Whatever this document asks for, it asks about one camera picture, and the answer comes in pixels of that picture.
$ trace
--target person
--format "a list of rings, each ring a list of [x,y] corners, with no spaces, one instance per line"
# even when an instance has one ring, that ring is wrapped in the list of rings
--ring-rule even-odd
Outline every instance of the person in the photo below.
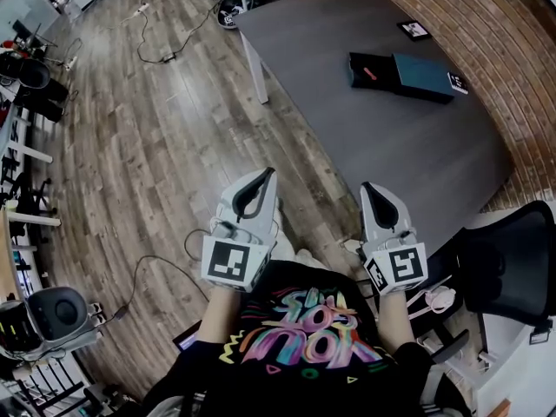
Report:
[[[306,249],[288,259],[273,259],[246,298],[213,288],[195,343],[143,415],[471,415],[415,342],[404,292],[380,298],[377,326],[356,282]]]

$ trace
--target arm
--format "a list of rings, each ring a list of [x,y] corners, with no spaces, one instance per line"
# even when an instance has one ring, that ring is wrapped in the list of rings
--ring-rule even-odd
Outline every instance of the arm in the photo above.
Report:
[[[415,342],[407,312],[405,292],[381,296],[378,330],[384,348],[390,354],[404,343]]]
[[[208,343],[228,341],[239,307],[240,293],[237,290],[213,288],[196,339]]]

